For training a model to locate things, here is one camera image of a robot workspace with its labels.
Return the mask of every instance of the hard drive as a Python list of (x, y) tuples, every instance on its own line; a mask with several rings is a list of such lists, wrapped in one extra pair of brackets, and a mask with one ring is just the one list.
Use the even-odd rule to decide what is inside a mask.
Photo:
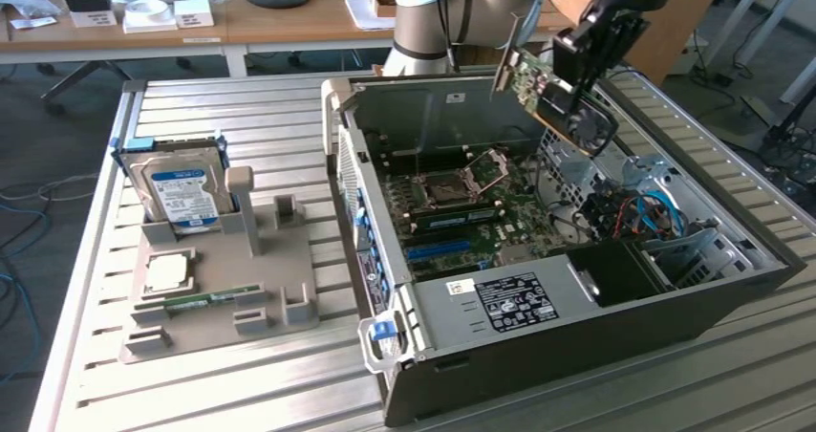
[(151, 222), (170, 222), (179, 234), (219, 228), (219, 215), (235, 211), (227, 191), (226, 140), (131, 139), (114, 152)]

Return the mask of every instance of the gray carpet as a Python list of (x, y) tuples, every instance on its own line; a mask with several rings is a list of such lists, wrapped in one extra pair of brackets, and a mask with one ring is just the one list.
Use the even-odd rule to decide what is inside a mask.
[[(715, 35), (732, 8), (734, 3), (730, 2), (724, 7), (711, 10), (700, 28), (704, 38)], [(724, 54), (730, 54), (730, 49), (740, 44), (750, 26), (751, 23), (746, 20), (735, 38), (728, 42)], [(790, 107), (780, 105), (776, 98), (814, 57), (816, 45), (812, 40), (784, 29), (774, 33), (772, 43), (774, 45), (768, 45), (759, 53), (751, 65), (755, 78), (752, 80), (739, 78), (730, 91), (760, 97), (779, 114), (784, 114)], [(372, 63), (382, 63), (387, 54), (384, 51), (360, 51), (360, 53), (366, 67)], [(190, 60), (192, 71), (179, 68), (174, 59), (131, 61), (122, 65), (132, 76), (144, 79), (227, 76), (223, 58), (200, 56)], [(287, 64), (287, 54), (266, 54), (254, 57), (252, 60), (256, 63), (255, 69), (250, 71), (252, 75), (340, 69), (339, 52), (303, 54), (302, 68), (294, 68)], [(352, 68), (350, 54), (346, 54), (344, 61), (346, 67)], [(76, 64), (55, 66), (59, 74), (64, 75)], [(11, 69), (8, 66), (0, 67), (0, 77)], [(68, 114), (55, 118), (44, 113), (39, 95), (56, 80), (56, 77), (39, 74), (32, 65), (22, 65), (11, 79), (0, 82), (0, 164), (3, 164), (0, 187), (47, 183), (99, 170), (122, 84), (107, 72), (94, 74), (60, 97)], [(664, 89), (692, 114), (706, 112), (727, 100), (722, 95), (691, 83), (684, 77), (670, 78), (664, 83)], [(815, 116), (816, 108), (811, 108), (806, 115), (808, 124), (814, 123)], [(756, 121), (742, 115), (740, 106), (720, 110), (706, 117), (706, 123), (719, 127), (734, 128), (735, 125), (739, 127)], [(66, 188), (62, 195), (84, 192), (92, 187), (91, 184), (84, 182), (72, 185), (71, 188)], [(34, 188), (36, 187), (18, 187), (14, 190)], [(808, 193), (803, 192), (798, 197), (806, 198)], [(44, 202), (32, 200), (24, 203), (15, 206), (39, 209)], [(0, 429), (4, 431), (24, 430), (31, 418), (90, 203), (90, 199), (54, 203), (48, 211), (52, 219), (48, 234), (34, 247), (4, 261), (6, 265), (0, 267), (0, 272), (10, 272), (18, 277), (31, 292), (44, 336), (43, 348), (35, 363), (27, 367), (26, 373), (19, 378), (0, 385)], [(0, 244), (22, 224), (28, 222), (30, 217), (0, 211)], [(0, 318), (10, 312), (11, 302), (10, 299), (0, 301)], [(18, 308), (10, 325), (0, 330), (0, 373), (7, 373), (19, 366), (27, 357), (31, 344), (30, 323), (24, 310)]]

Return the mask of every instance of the metal workbench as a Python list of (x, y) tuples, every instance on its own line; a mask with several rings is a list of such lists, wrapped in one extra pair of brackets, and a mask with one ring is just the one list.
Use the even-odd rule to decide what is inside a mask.
[[(32, 430), (380, 430), (322, 151), (322, 81), (340, 74), (151, 82), (124, 93), (114, 137), (220, 130), (254, 199), (306, 203), (320, 326), (266, 341), (116, 361), (143, 209), (107, 157), (44, 374)], [(404, 430), (794, 430), (816, 422), (816, 226), (638, 76), (619, 88), (808, 261), (768, 298), (696, 340)], [(652, 149), (631, 126), (622, 138)]]

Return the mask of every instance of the blue hard drive label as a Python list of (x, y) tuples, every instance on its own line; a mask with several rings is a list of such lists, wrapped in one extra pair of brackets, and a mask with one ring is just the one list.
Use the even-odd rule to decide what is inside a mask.
[(204, 189), (202, 169), (158, 172), (151, 176), (167, 220), (179, 227), (206, 227), (219, 219), (214, 195)]
[(498, 332), (559, 317), (544, 287), (531, 272), (478, 284), (476, 293)]

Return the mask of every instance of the aluminum slotted table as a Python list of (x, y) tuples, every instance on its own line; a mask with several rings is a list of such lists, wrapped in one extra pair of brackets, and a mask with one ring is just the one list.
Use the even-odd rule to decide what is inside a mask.
[[(151, 82), (123, 94), (112, 133), (220, 130), (231, 163), (255, 170), (254, 200), (298, 194), (320, 326), (118, 362), (143, 209), (106, 155), (31, 430), (384, 429), (324, 170), (320, 83), (331, 76), (350, 74)], [(816, 422), (816, 224), (647, 81), (615, 83), (811, 265), (694, 341), (400, 430), (794, 430)], [(620, 137), (638, 154), (654, 149), (627, 124)]]

